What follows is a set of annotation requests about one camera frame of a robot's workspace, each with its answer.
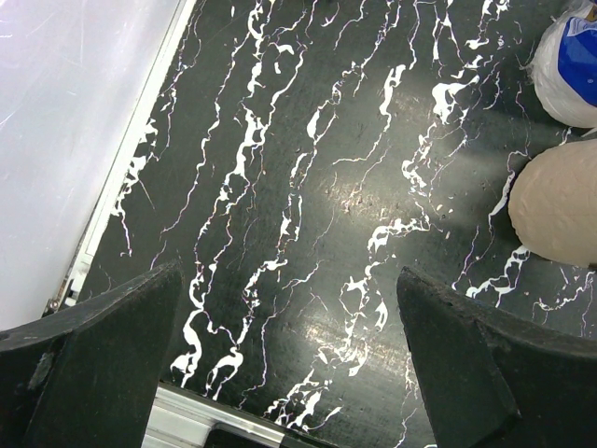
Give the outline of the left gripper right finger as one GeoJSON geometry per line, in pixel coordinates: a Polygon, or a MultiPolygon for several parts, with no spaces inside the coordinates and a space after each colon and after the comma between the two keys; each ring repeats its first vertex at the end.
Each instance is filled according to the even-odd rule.
{"type": "Polygon", "coordinates": [[[409,267],[396,295],[437,446],[595,446],[594,341],[474,301],[409,267]]]}

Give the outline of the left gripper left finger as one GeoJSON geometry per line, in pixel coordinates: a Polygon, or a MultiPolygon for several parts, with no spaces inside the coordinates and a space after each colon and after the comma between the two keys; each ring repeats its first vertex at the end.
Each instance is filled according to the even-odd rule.
{"type": "Polygon", "coordinates": [[[171,261],[2,331],[2,446],[141,446],[182,286],[171,261]]]}

